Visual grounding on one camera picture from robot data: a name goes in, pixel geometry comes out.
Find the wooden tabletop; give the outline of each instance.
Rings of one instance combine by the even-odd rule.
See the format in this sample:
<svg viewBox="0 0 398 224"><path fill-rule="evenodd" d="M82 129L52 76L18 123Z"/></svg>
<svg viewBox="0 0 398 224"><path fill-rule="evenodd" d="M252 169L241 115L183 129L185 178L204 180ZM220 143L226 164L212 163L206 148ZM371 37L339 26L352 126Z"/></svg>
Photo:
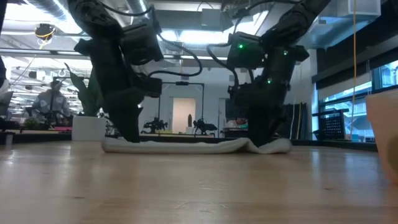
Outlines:
<svg viewBox="0 0 398 224"><path fill-rule="evenodd" d="M0 149L0 223L398 223L377 154L106 154L98 143Z"/></svg>

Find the white planter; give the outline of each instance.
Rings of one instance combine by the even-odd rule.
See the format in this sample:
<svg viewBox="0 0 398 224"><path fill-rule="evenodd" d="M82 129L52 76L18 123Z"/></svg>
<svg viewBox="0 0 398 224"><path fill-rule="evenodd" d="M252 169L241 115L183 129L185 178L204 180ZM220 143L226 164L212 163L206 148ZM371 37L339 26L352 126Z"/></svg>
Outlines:
<svg viewBox="0 0 398 224"><path fill-rule="evenodd" d="M76 116L73 118L72 141L102 141L105 137L104 118Z"/></svg>

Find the doorway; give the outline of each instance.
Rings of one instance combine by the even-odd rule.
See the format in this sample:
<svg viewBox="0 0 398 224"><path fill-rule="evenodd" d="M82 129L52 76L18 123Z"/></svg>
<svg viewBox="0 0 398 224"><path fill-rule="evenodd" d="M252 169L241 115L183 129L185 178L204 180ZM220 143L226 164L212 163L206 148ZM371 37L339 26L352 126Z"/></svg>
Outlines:
<svg viewBox="0 0 398 224"><path fill-rule="evenodd" d="M196 99L194 98L173 98L173 133L185 133L188 127L188 117L195 120Z"/></svg>

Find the potted plant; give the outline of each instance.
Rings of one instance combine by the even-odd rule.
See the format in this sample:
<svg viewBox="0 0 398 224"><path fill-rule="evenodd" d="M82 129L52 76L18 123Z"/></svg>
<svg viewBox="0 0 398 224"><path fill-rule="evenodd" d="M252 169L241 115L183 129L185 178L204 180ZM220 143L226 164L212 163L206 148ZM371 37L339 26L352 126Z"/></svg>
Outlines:
<svg viewBox="0 0 398 224"><path fill-rule="evenodd" d="M88 86L84 78L74 74L70 67L65 64L70 73L73 85L78 89L78 98L83 106L83 116L75 116L72 126L73 141L101 141L105 136L106 120L97 117L102 107L102 94L98 85L94 68L91 71Z"/></svg>

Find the white towel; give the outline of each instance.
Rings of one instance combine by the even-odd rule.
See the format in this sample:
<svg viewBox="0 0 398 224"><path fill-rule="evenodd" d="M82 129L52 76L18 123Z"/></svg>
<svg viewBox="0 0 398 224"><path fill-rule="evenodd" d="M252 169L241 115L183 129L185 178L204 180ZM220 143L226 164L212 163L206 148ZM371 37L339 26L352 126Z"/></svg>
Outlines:
<svg viewBox="0 0 398 224"><path fill-rule="evenodd" d="M105 138L102 142L104 152L130 154L226 154L236 151L247 151L257 154L289 153L292 143L288 139L277 139L264 146L256 147L248 138L225 141L218 144L207 143L165 143L140 142Z"/></svg>

